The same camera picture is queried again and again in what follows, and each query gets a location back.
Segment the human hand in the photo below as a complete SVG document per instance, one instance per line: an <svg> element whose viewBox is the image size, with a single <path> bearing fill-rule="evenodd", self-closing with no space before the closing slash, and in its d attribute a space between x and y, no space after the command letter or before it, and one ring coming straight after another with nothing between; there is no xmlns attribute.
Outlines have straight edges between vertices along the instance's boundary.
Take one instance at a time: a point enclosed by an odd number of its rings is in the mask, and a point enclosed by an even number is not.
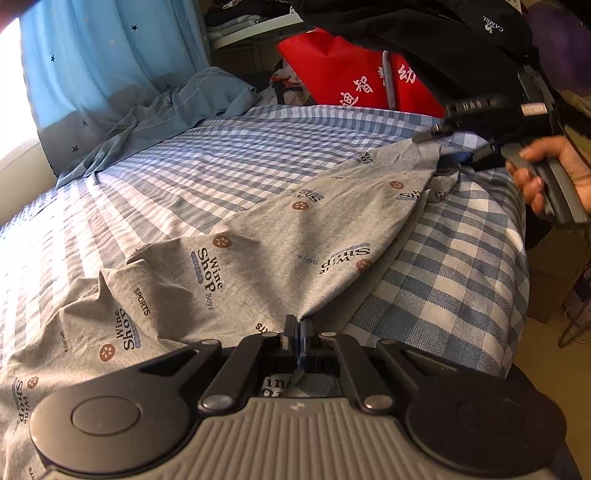
<svg viewBox="0 0 591 480"><path fill-rule="evenodd" d="M591 213L591 170L566 137L545 137L534 140L519 152L519 156L531 163L539 162L546 157L557 158L572 180L585 211ZM544 213L544 181L540 177L532 179L527 168L515 168L509 161L505 166L521 190L525 202L531 206L536 215L542 215Z"/></svg>

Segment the blue curtain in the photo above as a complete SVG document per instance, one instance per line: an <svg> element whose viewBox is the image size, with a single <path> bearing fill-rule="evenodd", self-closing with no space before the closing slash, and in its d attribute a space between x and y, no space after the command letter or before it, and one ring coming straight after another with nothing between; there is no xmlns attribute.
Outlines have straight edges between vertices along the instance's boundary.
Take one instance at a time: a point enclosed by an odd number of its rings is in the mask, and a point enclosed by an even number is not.
<svg viewBox="0 0 591 480"><path fill-rule="evenodd" d="M133 107L209 66L193 0L41 0L20 25L29 102L56 175Z"/></svg>

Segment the checkered bedsheet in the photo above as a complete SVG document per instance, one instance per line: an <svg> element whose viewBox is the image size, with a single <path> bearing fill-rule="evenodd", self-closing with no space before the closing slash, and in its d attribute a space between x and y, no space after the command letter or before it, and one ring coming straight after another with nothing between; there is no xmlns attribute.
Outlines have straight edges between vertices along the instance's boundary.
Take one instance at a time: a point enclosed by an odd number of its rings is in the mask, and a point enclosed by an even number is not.
<svg viewBox="0 0 591 480"><path fill-rule="evenodd" d="M433 122L365 108L254 108L206 120L43 194L0 228L3 364L39 332L76 278L122 266L142 244L207 233L235 212ZM457 134L446 144L479 142ZM444 200L427 205L345 332L367 345L397 338L503 375L527 310L523 223L522 200L503 171L464 169Z"/></svg>

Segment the window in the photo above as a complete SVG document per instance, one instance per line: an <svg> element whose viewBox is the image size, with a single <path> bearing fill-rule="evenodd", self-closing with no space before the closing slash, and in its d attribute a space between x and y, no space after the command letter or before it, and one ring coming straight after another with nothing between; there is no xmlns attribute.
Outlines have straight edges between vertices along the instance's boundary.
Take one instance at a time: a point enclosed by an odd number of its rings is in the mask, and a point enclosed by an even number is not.
<svg viewBox="0 0 591 480"><path fill-rule="evenodd" d="M22 76L18 19L0 33L0 158L37 137Z"/></svg>

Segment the floor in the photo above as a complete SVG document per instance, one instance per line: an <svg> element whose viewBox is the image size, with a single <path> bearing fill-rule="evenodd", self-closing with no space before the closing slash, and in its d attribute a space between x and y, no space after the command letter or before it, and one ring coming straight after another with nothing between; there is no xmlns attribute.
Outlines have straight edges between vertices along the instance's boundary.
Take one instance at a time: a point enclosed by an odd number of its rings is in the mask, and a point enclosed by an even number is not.
<svg viewBox="0 0 591 480"><path fill-rule="evenodd" d="M564 412L566 441L583 479L591 480L591 342L558 348L565 327L563 312L547 324L528 318L515 363Z"/></svg>

